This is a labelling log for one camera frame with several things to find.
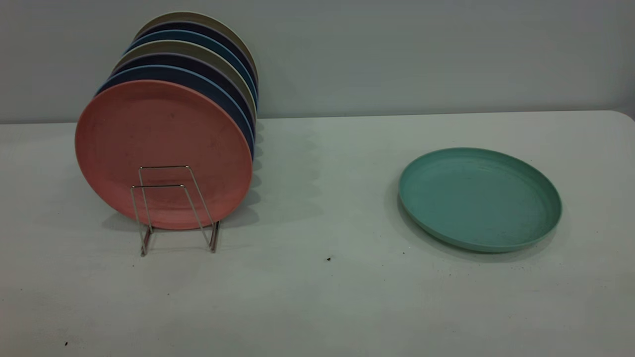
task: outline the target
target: table surface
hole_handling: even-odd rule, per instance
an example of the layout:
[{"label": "table surface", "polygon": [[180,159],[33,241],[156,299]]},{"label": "table surface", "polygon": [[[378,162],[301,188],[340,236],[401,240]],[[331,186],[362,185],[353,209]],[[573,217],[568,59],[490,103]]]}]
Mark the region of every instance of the table surface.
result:
[{"label": "table surface", "polygon": [[[2,356],[627,356],[635,351],[635,123],[610,111],[261,119],[222,222],[158,232],[90,189],[75,124],[0,126]],[[429,151],[510,154],[558,188],[537,246],[471,253],[398,203]]]}]

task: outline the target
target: blue plate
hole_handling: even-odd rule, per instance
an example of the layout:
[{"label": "blue plate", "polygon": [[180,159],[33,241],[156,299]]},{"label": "blue plate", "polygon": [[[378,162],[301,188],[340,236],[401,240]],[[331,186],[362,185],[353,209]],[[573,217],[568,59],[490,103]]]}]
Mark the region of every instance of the blue plate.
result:
[{"label": "blue plate", "polygon": [[208,97],[216,104],[218,104],[225,112],[232,117],[234,122],[238,125],[243,133],[249,150],[251,152],[251,159],[253,160],[253,135],[251,134],[251,128],[249,120],[240,109],[240,106],[227,94],[221,87],[209,79],[196,74],[187,69],[174,67],[171,65],[144,65],[141,67],[134,67],[120,72],[116,76],[112,76],[99,88],[95,95],[105,91],[106,89],[121,84],[124,82],[138,81],[140,79],[154,79],[157,81],[166,81],[182,86],[186,86],[190,89],[198,91],[200,94]]},{"label": "blue plate", "polygon": [[198,22],[191,21],[170,21],[163,22],[162,24],[155,25],[143,33],[139,34],[137,38],[141,38],[142,36],[152,34],[159,31],[164,30],[187,30],[192,32],[197,32],[198,34],[205,35],[211,39],[218,41],[220,44],[228,48],[231,52],[235,53],[238,59],[243,63],[243,65],[247,68],[251,77],[254,78],[256,85],[258,84],[258,77],[255,74],[254,68],[252,68],[252,62],[249,61],[249,58],[244,54],[244,52],[236,45],[234,41],[229,39],[229,37],[225,36],[221,32],[212,29],[211,27],[205,26]]},{"label": "blue plate", "polygon": [[253,76],[248,72],[245,65],[238,59],[238,57],[231,52],[231,50],[227,49],[224,45],[207,37],[205,35],[198,34],[192,31],[186,30],[163,30],[158,32],[153,32],[143,37],[140,37],[135,42],[133,42],[130,47],[126,50],[126,52],[132,50],[135,47],[139,47],[144,43],[152,42],[152,41],[160,41],[164,39],[173,39],[179,41],[187,41],[191,43],[196,43],[200,46],[203,46],[211,51],[218,53],[222,58],[228,61],[240,75],[244,78],[244,81],[247,82],[249,86],[249,90],[253,95],[254,101],[256,101],[256,105],[258,105],[258,90],[253,81]]},{"label": "blue plate", "polygon": [[115,76],[117,73],[123,72],[126,69],[154,64],[172,65],[174,67],[187,69],[192,72],[198,73],[203,77],[209,79],[210,81],[216,83],[219,87],[226,91],[227,94],[229,94],[236,103],[238,103],[243,113],[248,114],[251,124],[250,128],[252,130],[251,133],[254,134],[253,130],[255,118],[254,113],[251,112],[249,105],[247,104],[247,99],[245,99],[243,94],[238,90],[238,88],[236,88],[234,83],[232,83],[232,81],[224,74],[222,74],[222,72],[194,57],[179,55],[176,53],[153,53],[151,55],[144,55],[124,63],[123,65],[118,67],[110,76]]}]

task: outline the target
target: green plate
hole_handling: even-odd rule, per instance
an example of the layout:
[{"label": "green plate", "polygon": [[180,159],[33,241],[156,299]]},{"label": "green plate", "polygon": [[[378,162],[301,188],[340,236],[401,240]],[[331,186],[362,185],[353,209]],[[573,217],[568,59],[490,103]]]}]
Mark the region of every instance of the green plate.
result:
[{"label": "green plate", "polygon": [[457,147],[411,162],[399,179],[406,211],[434,237],[500,253],[539,242],[562,213],[558,191],[540,171],[500,152]]}]

